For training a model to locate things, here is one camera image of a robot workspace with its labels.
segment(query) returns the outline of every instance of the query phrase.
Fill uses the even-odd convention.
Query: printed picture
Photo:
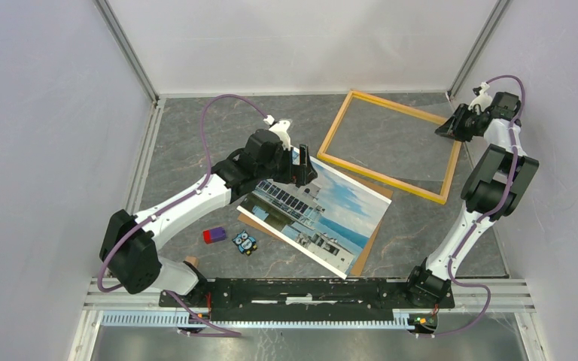
[[[294,150],[294,162],[298,152]],[[304,187],[261,181],[238,210],[346,278],[391,200],[312,157]]]

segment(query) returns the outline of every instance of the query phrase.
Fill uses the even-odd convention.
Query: toy
[[[205,239],[206,244],[211,244],[227,239],[227,233],[225,232],[225,228],[216,227],[204,231],[202,237]]]
[[[240,253],[246,254],[247,256],[250,256],[251,252],[254,252],[258,249],[256,239],[251,237],[244,230],[240,232],[240,234],[238,234],[232,241],[236,246],[238,246]]]

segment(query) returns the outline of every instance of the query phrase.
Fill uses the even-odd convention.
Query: purple block
[[[202,237],[205,239],[206,244],[210,244],[227,239],[227,232],[225,232],[223,227],[216,227],[204,231]]]

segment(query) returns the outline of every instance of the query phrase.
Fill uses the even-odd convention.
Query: cable
[[[260,113],[260,115],[262,115],[263,118],[267,118],[267,114],[265,112],[263,112],[259,107],[257,107],[251,100],[249,100],[247,98],[243,98],[243,97],[238,96],[236,94],[223,94],[221,96],[217,96],[217,97],[213,98],[207,104],[205,104],[205,107],[202,109],[202,112],[200,114],[200,140],[202,142],[202,149],[205,151],[205,158],[207,159],[207,169],[205,172],[205,177],[202,179],[202,182],[200,183],[198,188],[196,188],[195,190],[192,190],[188,194],[182,196],[181,198],[173,201],[172,203],[170,203],[170,204],[166,205],[165,207],[159,209],[158,211],[154,212],[154,214],[145,218],[143,221],[141,221],[139,224],[134,226],[129,232],[127,232],[123,237],[120,238],[120,240],[112,247],[112,249],[109,251],[108,255],[105,257],[105,260],[103,261],[103,264],[101,265],[101,268],[100,268],[99,273],[97,275],[96,285],[98,286],[98,288],[101,292],[108,293],[108,292],[111,292],[114,290],[118,290],[119,288],[121,288],[123,286],[122,284],[117,284],[117,285],[109,287],[109,288],[106,288],[103,286],[103,277],[105,276],[105,270],[109,267],[111,259],[114,257],[116,252],[118,252],[118,250],[123,246],[123,244],[125,244],[125,242],[127,242],[127,240],[130,239],[132,237],[132,235],[134,235],[134,233],[136,233],[139,229],[141,229],[144,226],[146,226],[147,224],[149,224],[149,222],[155,222],[156,219],[158,219],[158,217],[163,215],[163,213],[167,212],[168,210],[172,209],[173,207],[181,204],[182,202],[185,202],[186,200],[188,200],[191,197],[193,197],[194,195],[196,195],[196,191],[201,190],[209,182],[209,178],[211,178],[211,155],[209,153],[209,148],[207,146],[207,139],[205,138],[205,117],[207,116],[207,110],[209,109],[209,107],[212,104],[214,104],[217,100],[220,100],[223,98],[235,98],[235,99],[242,100],[245,103],[251,105],[251,107],[253,107],[254,109],[256,109],[256,111],[258,113]],[[212,324],[206,320],[203,320],[197,314],[192,312],[189,309],[189,307],[187,307],[187,305],[184,304],[183,300],[181,300],[180,297],[176,296],[175,292],[172,292],[169,290],[165,290],[165,292],[167,292],[171,297],[173,297],[176,300],[176,302],[178,302],[187,312],[189,312],[189,314],[191,315],[192,318],[194,318],[195,320],[198,320],[200,323],[203,323],[206,326],[211,327],[212,329],[216,329],[216,330],[224,332],[224,334],[198,333],[198,334],[191,334],[191,335],[198,336],[198,337],[237,337],[237,336],[240,336],[239,332],[229,331],[228,329],[220,328],[220,327],[218,327],[218,326],[216,326],[216,325],[214,325],[214,324]]]
[[[460,242],[460,244],[457,246],[457,248],[455,248],[455,252],[453,252],[453,254],[451,255],[451,258],[449,259],[449,264],[448,264],[449,278],[451,278],[451,282],[453,282],[454,284],[457,284],[460,287],[483,288],[486,291],[486,302],[484,303],[484,307],[479,312],[477,317],[475,317],[475,319],[473,319],[471,322],[469,322],[466,326],[461,327],[459,329],[453,329],[453,330],[447,331],[447,332],[437,333],[435,335],[416,334],[416,335],[418,335],[418,337],[435,338],[438,336],[448,336],[448,335],[453,335],[455,333],[459,333],[462,331],[466,331],[466,330],[470,329],[471,327],[475,326],[475,324],[478,323],[482,319],[482,317],[484,317],[486,310],[488,310],[488,306],[491,304],[491,289],[488,288],[488,286],[486,286],[485,284],[465,284],[465,283],[458,281],[457,279],[455,279],[455,276],[453,275],[452,266],[453,266],[453,259],[455,259],[457,257],[457,255],[460,253],[460,251],[462,250],[464,245],[467,243],[468,238],[475,232],[475,230],[477,228],[477,224],[481,223],[486,217],[490,217],[492,214],[495,214],[500,209],[502,209],[502,207],[506,203],[508,195],[510,193],[510,187],[513,185],[513,176],[515,175],[515,170],[517,169],[517,160],[519,158],[519,155],[517,153],[517,140],[515,139],[515,132],[513,131],[513,126],[515,125],[515,122],[517,121],[517,119],[520,118],[520,116],[522,115],[522,111],[524,110],[524,104],[526,104],[525,103],[525,90],[524,90],[524,84],[515,75],[500,75],[498,77],[492,78],[491,80],[487,81],[486,83],[492,83],[496,80],[504,79],[504,78],[513,79],[517,82],[517,84],[519,85],[520,98],[521,98],[520,108],[517,111],[517,114],[515,114],[515,116],[510,120],[509,126],[508,126],[511,149],[513,151],[513,160],[511,161],[511,165],[510,165],[510,169],[509,169],[509,173],[508,173],[507,184],[504,187],[504,191],[502,193],[502,198],[500,199],[500,202],[495,206],[495,208],[493,208],[490,211],[479,216],[479,218],[475,221],[475,223],[473,223],[473,225],[468,230],[467,234],[464,236],[464,238],[462,238],[462,241]]]

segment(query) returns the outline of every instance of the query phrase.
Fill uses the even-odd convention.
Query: concrete floor
[[[448,117],[449,103],[439,93],[381,94],[401,104]],[[293,120],[292,142],[309,145],[314,156],[344,95],[252,97],[276,119]],[[205,157],[199,139],[199,114],[208,99],[167,99],[141,208],[156,205],[199,180]],[[404,114],[355,101],[340,126],[328,153],[373,168],[437,192],[442,184],[450,141],[433,134],[435,125]],[[214,162],[243,147],[248,136],[263,128],[260,116],[247,104],[222,99],[209,109],[205,131]],[[458,215],[459,194],[471,166],[462,149],[445,205],[395,190],[363,276],[406,277],[443,240]],[[176,235],[161,251],[166,258],[200,260],[199,270],[209,278],[319,277],[333,276],[301,252],[240,223],[236,205],[230,205],[196,221]],[[202,231],[216,226],[228,236],[247,229],[259,249],[241,255],[231,241],[207,245]],[[469,253],[458,276],[504,276],[505,270],[494,233],[488,230]]]

